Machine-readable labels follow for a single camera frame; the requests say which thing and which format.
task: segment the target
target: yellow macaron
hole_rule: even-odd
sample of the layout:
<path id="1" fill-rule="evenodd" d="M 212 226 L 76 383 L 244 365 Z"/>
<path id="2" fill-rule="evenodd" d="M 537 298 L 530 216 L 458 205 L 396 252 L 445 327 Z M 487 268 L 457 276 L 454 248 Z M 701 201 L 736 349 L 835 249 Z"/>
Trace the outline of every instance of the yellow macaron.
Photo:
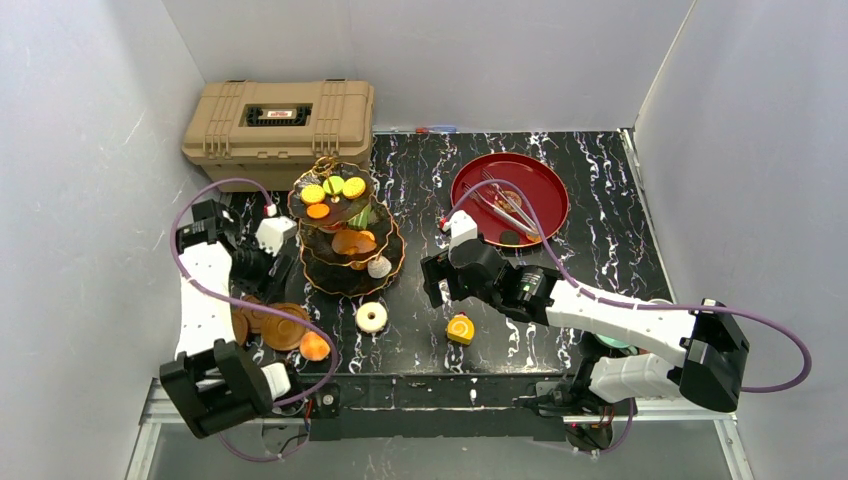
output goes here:
<path id="1" fill-rule="evenodd" d="M 300 200 L 306 205 L 321 203 L 326 196 L 320 185 L 307 185 L 300 191 Z"/>
<path id="2" fill-rule="evenodd" d="M 348 200 L 354 200 L 356 198 L 359 198 L 359 196 L 363 193 L 365 193 L 365 180 L 359 177 L 347 179 L 344 186 L 342 187 L 342 194 Z"/>

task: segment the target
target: wire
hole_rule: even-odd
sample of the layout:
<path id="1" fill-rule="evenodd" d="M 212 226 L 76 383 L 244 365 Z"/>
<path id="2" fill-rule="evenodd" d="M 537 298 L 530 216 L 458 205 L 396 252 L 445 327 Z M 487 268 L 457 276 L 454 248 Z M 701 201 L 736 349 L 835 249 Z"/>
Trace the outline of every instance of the wire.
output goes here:
<path id="1" fill-rule="evenodd" d="M 598 423 L 593 424 L 592 428 L 600 428 L 600 427 L 604 426 L 604 420 L 607 419 L 607 409 L 608 408 L 609 407 L 604 407 L 604 409 L 601 410 L 601 419 L 598 420 Z"/>
<path id="2" fill-rule="evenodd" d="M 476 185 L 472 186 L 470 189 L 468 189 L 467 192 L 465 192 L 465 194 L 462 195 L 462 197 L 459 198 L 459 200 L 456 202 L 456 204 L 451 209 L 451 211 L 448 212 L 447 218 L 450 219 L 450 217 L 454 214 L 454 212 L 456 212 L 459 209 L 459 207 L 462 205 L 462 203 L 465 202 L 465 200 L 467 200 L 468 197 L 473 192 L 475 192 L 478 188 L 492 184 L 492 183 L 499 183 L 501 185 L 506 185 L 507 187 L 513 189 L 518 194 L 518 196 L 521 197 L 521 200 L 524 202 L 524 205 L 527 206 L 527 210 L 530 213 L 530 217 L 533 219 L 533 223 L 535 224 L 537 231 L 539 231 L 539 232 L 543 231 L 542 230 L 542 223 L 539 222 L 539 217 L 536 216 L 536 211 L 533 209 L 533 206 L 530 204 L 530 201 L 527 200 L 527 197 L 524 195 L 524 192 L 522 192 L 521 189 L 518 188 L 512 182 L 509 182 L 507 180 L 500 180 L 500 179 L 484 180 L 484 181 L 477 183 Z M 613 306 L 613 307 L 626 308 L 628 310 L 632 310 L 634 308 L 636 308 L 637 310 L 663 310 L 663 311 L 665 311 L 665 310 L 685 310 L 685 311 L 709 310 L 711 312 L 728 313 L 728 314 L 731 314 L 731 315 L 738 315 L 740 317 L 745 317 L 749 320 L 753 320 L 757 323 L 763 324 L 763 325 L 765 325 L 769 328 L 777 330 L 778 332 L 782 333 L 787 338 L 789 338 L 789 340 L 791 340 L 792 343 L 794 343 L 798 347 L 798 349 L 801 351 L 801 356 L 804 359 L 804 365 L 801 367 L 801 372 L 795 378 L 793 378 L 792 380 L 790 380 L 786 383 L 781 383 L 781 384 L 778 384 L 778 385 L 772 385 L 772 386 L 768 386 L 768 387 L 742 387 L 743 392 L 747 392 L 747 393 L 780 392 L 780 391 L 788 390 L 792 387 L 799 385 L 801 382 L 806 380 L 808 376 L 810 376 L 810 371 L 813 368 L 813 357 L 810 354 L 810 349 L 807 348 L 807 346 L 804 344 L 804 342 L 801 340 L 801 338 L 798 337 L 798 335 L 796 335 L 793 331 L 789 330 L 788 328 L 784 327 L 783 325 L 780 325 L 779 323 L 777 323 L 773 320 L 769 320 L 768 318 L 763 317 L 762 315 L 759 315 L 759 314 L 756 314 L 756 313 L 753 313 L 753 312 L 749 312 L 749 311 L 746 311 L 746 310 L 740 310 L 740 309 L 737 309 L 737 308 L 730 308 L 730 307 L 720 307 L 720 306 L 704 307 L 704 305 L 677 305 L 677 304 L 665 305 L 665 304 L 651 304 L 651 303 L 636 304 L 636 303 L 621 302 L 621 301 L 617 301 L 617 300 L 611 300 L 611 299 L 608 299 L 608 298 L 604 298 L 602 296 L 595 295 L 594 293 L 590 292 L 589 290 L 586 290 L 585 288 L 581 287 L 580 283 L 577 280 L 575 280 L 574 277 L 569 275 L 568 271 L 565 269 L 565 266 L 562 264 L 559 257 L 557 257 L 557 255 L 554 253 L 553 249 L 551 248 L 550 243 L 548 242 L 548 239 L 544 235 L 542 235 L 542 245 L 545 247 L 545 250 L 548 252 L 548 255 L 550 255 L 551 259 L 553 259 L 554 264 L 556 265 L 557 270 L 559 270 L 559 273 L 562 275 L 563 279 L 566 282 L 568 282 L 569 285 L 578 289 L 581 295 L 585 295 L 590 300 L 595 300 L 598 303 L 603 303 L 605 305 L 610 305 L 610 306 Z"/>
<path id="3" fill-rule="evenodd" d="M 617 449 L 618 447 L 620 447 L 624 443 L 624 439 L 626 439 L 627 435 L 630 434 L 630 427 L 633 426 L 633 415 L 634 415 L 634 413 L 636 413 L 636 400 L 631 398 L 630 399 L 630 409 L 627 413 L 627 424 L 624 426 L 624 431 L 621 432 L 621 436 L 618 437 L 618 440 L 616 440 L 606 450 L 598 450 L 599 454 L 600 453 L 603 453 L 603 454 L 612 453 L 613 451 L 615 451 L 615 449 Z"/>
<path id="4" fill-rule="evenodd" d="M 223 434 L 223 433 L 219 433 L 219 434 L 218 434 L 218 440 L 220 440 L 220 441 L 221 441 L 221 444 L 222 444 L 222 445 L 224 445 L 224 448 L 226 448 L 226 449 L 227 449 L 230 453 L 232 453 L 233 455 L 235 455 L 235 456 L 239 457 L 240 459 L 242 459 L 242 460 L 244 460 L 244 461 L 247 461 L 247 462 L 253 462 L 253 463 L 268 463 L 268 462 L 276 462 L 277 460 L 279 460 L 279 459 L 280 459 L 280 457 L 279 457 L 279 456 L 273 456 L 273 457 L 254 457 L 254 456 L 252 456 L 252 455 L 248 455 L 248 454 L 246 454 L 246 453 L 242 453 L 242 452 L 240 452 L 240 451 L 236 450 L 236 447 L 234 447 L 234 446 L 232 446 L 232 445 L 230 444 L 230 442 L 227 440 L 227 438 L 224 436 L 224 434 Z"/>
<path id="5" fill-rule="evenodd" d="M 254 457 L 253 455 L 248 455 L 246 453 L 243 453 L 243 452 L 239 451 L 236 447 L 234 447 L 229 442 L 229 440 L 227 440 L 227 438 L 224 436 L 223 433 L 218 434 L 218 439 L 221 440 L 221 443 L 224 445 L 224 448 L 226 448 L 230 453 L 232 453 L 233 455 L 235 455 L 235 456 L 239 457 L 240 459 L 245 460 L 247 462 L 268 463 L 268 462 L 274 462 L 274 461 L 286 458 L 289 455 L 293 454 L 294 452 L 303 448 L 303 446 L 306 445 L 306 443 L 309 441 L 309 430 L 310 430 L 309 415 L 312 414 L 312 405 L 313 405 L 314 402 L 315 402 L 315 400 L 311 400 L 311 399 L 309 400 L 309 406 L 306 407 L 306 414 L 303 416 L 303 428 L 304 428 L 304 430 L 306 430 L 306 433 L 301 433 L 300 435 L 294 435 L 291 438 L 289 438 L 288 440 L 286 440 L 286 443 L 283 444 L 283 448 L 280 449 L 280 453 L 278 453 L 277 455 L 275 455 L 273 457 Z M 305 442 L 301 443 L 296 448 L 292 449 L 290 452 L 283 453 L 283 452 L 285 452 L 286 447 L 289 446 L 289 443 L 292 440 L 297 439 L 297 438 L 304 438 L 304 437 L 306 437 Z"/>
<path id="6" fill-rule="evenodd" d="M 321 379 L 318 380 L 318 382 L 315 385 L 304 390 L 303 392 L 298 393 L 297 395 L 293 395 L 289 398 L 284 398 L 282 400 L 274 402 L 275 407 L 282 407 L 284 405 L 294 403 L 298 400 L 301 400 L 301 399 L 308 397 L 309 395 L 312 395 L 313 393 L 317 392 L 318 389 L 323 387 L 324 384 L 326 384 L 328 381 L 330 381 L 330 378 L 332 378 L 333 374 L 336 372 L 336 369 L 339 367 L 339 351 L 336 348 L 336 345 L 330 339 L 329 335 L 324 333 L 323 330 L 318 328 L 313 323 L 307 322 L 307 321 L 305 321 L 305 320 L 303 320 L 299 317 L 296 317 L 294 315 L 291 315 L 289 313 L 277 310 L 276 308 L 271 308 L 271 307 L 266 307 L 265 305 L 258 305 L 258 304 L 254 304 L 254 303 L 245 302 L 244 300 L 232 298 L 232 297 L 229 297 L 227 295 L 221 295 L 217 292 L 213 292 L 212 290 L 209 290 L 208 288 L 204 287 L 203 285 L 200 284 L 200 282 L 198 282 L 197 280 L 195 280 L 191 277 L 191 274 L 189 274 L 185 265 L 183 265 L 182 260 L 180 260 L 180 255 L 179 255 L 179 252 L 177 251 L 177 230 L 180 228 L 180 220 L 183 218 L 183 215 L 186 214 L 188 209 L 191 208 L 191 206 L 194 204 L 194 202 L 196 202 L 206 192 L 208 192 L 212 189 L 215 189 L 215 188 L 217 188 L 221 185 L 227 184 L 227 183 L 249 183 L 249 184 L 257 187 L 259 189 L 259 191 L 262 193 L 262 196 L 265 197 L 266 206 L 276 206 L 274 204 L 274 201 L 271 199 L 271 194 L 268 193 L 268 190 L 266 190 L 265 187 L 263 187 L 258 182 L 255 182 L 253 180 L 250 180 L 250 179 L 247 179 L 247 178 L 228 178 L 228 179 L 219 180 L 217 182 L 210 183 L 209 185 L 203 187 L 199 192 L 197 192 L 197 195 L 195 195 L 191 200 L 189 200 L 188 204 L 185 207 L 183 207 L 183 209 L 180 210 L 180 212 L 177 214 L 177 218 L 174 219 L 174 223 L 171 224 L 171 241 L 170 241 L 171 255 L 174 257 L 174 262 L 176 262 L 177 268 L 180 270 L 180 274 L 183 276 L 183 278 L 185 278 L 188 283 L 190 283 L 194 288 L 198 289 L 200 292 L 202 292 L 202 293 L 204 293 L 204 294 L 206 294 L 206 295 L 208 295 L 212 298 L 215 298 L 217 300 L 221 300 L 222 302 L 227 302 L 229 304 L 235 305 L 237 307 L 247 308 L 247 309 L 256 310 L 258 312 L 262 312 L 262 313 L 265 313 L 265 314 L 277 315 L 279 317 L 283 317 L 286 320 L 290 320 L 294 323 L 297 323 L 298 325 L 302 325 L 302 326 L 308 328 L 309 330 L 315 332 L 316 334 L 318 334 L 319 337 L 321 337 L 330 346 L 330 369 L 327 371 L 327 373 L 323 377 L 321 377 Z"/>
<path id="7" fill-rule="evenodd" d="M 309 406 L 306 407 L 306 415 L 303 416 L 303 428 L 306 429 L 306 433 L 309 433 L 309 415 L 312 414 L 312 404 L 315 403 L 315 400 L 309 401 Z"/>
<path id="8" fill-rule="evenodd" d="M 615 418 L 615 407 L 610 407 L 610 419 L 604 424 L 605 427 L 612 425 L 612 420 Z"/>
<path id="9" fill-rule="evenodd" d="M 289 438 L 288 440 L 286 440 L 286 443 L 283 444 L 283 448 L 280 449 L 280 455 L 282 455 L 283 452 L 286 451 L 286 447 L 289 446 L 289 443 L 291 443 L 292 440 L 297 440 L 297 439 L 301 439 L 301 438 L 304 438 L 304 437 L 309 437 L 309 434 L 308 433 L 301 433 L 300 435 L 295 435 L 295 436 Z"/>
<path id="10" fill-rule="evenodd" d="M 300 406 L 297 407 L 297 410 L 295 410 L 294 412 L 289 413 L 289 414 L 280 414 L 280 415 L 283 416 L 283 417 L 293 417 L 293 416 L 297 415 L 298 413 L 302 412 L 303 409 L 306 408 L 306 405 L 308 405 L 308 404 L 309 404 L 309 400 L 306 400 L 304 398 L 303 400 L 301 400 Z"/>

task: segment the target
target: tan toolbox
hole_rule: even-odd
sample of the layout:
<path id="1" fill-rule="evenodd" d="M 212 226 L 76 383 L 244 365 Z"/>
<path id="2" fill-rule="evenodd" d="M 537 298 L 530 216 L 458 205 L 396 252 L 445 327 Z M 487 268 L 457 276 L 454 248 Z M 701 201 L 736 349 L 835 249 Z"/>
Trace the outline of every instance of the tan toolbox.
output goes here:
<path id="1" fill-rule="evenodd" d="M 210 83 L 183 140 L 183 153 L 209 178 L 244 177 L 291 190 L 315 160 L 335 155 L 369 168 L 374 87 L 368 82 Z M 250 192 L 233 183 L 225 192 Z"/>

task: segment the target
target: orange fruit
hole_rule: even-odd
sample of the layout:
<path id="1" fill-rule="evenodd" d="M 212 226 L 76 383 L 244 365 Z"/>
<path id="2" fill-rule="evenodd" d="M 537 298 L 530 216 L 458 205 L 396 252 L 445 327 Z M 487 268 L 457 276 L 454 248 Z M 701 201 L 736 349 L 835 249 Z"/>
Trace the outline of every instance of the orange fruit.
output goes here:
<path id="1" fill-rule="evenodd" d="M 310 362 L 320 362 L 330 354 L 330 345 L 315 332 L 306 332 L 300 339 L 300 354 Z"/>

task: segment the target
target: white wall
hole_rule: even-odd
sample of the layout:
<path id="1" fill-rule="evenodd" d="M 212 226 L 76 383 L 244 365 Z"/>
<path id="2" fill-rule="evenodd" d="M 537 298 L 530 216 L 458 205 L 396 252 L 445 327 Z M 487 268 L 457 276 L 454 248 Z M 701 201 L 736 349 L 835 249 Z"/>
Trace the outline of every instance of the white wall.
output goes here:
<path id="1" fill-rule="evenodd" d="M 164 0 L 207 81 L 354 78 L 377 129 L 632 126 L 692 0 Z"/>
<path id="2" fill-rule="evenodd" d="M 202 78 L 143 0 L 4 2 L 0 72 L 0 478 L 123 478 L 176 342 Z"/>
<path id="3" fill-rule="evenodd" d="M 848 4 L 701 1 L 636 123 L 673 286 L 789 326 L 813 352 L 801 387 L 743 395 L 762 479 L 844 478 L 848 436 Z M 791 343 L 743 325 L 746 384 L 800 369 Z"/>

